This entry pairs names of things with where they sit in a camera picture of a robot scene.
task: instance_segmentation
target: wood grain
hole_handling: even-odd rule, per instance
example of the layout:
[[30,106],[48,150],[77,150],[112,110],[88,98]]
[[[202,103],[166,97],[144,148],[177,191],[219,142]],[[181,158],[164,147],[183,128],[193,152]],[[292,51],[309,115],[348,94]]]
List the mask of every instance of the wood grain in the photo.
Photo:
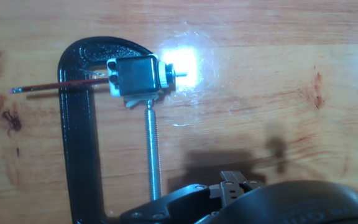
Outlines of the wood grain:
[[[65,48],[95,35],[195,60],[194,85],[154,106],[165,194],[222,169],[358,189],[358,1],[1,0],[0,223],[71,222],[57,92],[8,89],[55,82]],[[99,88],[105,209],[117,216],[149,199],[144,106]]]

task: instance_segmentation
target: small dc motor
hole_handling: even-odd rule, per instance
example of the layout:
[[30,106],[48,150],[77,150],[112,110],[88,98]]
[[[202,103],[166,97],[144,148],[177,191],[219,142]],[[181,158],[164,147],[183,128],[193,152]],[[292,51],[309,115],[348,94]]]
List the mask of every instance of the small dc motor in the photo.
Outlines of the small dc motor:
[[107,68],[112,96],[147,95],[175,84],[173,65],[159,61],[154,54],[110,58]]

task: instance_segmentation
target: wooden table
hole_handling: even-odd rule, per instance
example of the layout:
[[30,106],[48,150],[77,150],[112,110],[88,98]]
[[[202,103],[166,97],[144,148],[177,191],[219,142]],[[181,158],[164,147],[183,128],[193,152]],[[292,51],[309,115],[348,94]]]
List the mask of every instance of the wooden table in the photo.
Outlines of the wooden table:
[[[189,72],[154,106],[165,194],[220,170],[358,189],[358,0],[1,0],[0,223],[71,222],[57,91],[8,89],[55,82],[66,47],[96,35]],[[117,216],[149,199],[145,106],[98,88],[105,208]]]

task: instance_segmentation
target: black c-clamp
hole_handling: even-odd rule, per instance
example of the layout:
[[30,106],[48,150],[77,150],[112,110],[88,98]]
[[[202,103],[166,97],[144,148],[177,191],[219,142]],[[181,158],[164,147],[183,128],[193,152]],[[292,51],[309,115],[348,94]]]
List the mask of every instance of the black c-clamp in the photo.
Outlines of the black c-clamp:
[[[58,80],[91,78],[85,71],[109,58],[149,55],[151,51],[115,37],[90,37],[71,44],[58,64]],[[63,147],[73,223],[115,223],[104,212],[94,95],[91,87],[61,89]]]

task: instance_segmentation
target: white plastic mount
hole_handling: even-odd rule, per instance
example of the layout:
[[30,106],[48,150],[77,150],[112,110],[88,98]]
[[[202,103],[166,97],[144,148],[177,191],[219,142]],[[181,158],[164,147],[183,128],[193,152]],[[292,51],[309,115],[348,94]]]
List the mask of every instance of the white plastic mount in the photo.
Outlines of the white plastic mount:
[[162,88],[168,88],[167,71],[165,71],[165,62],[158,62],[158,78],[160,79],[160,85]]

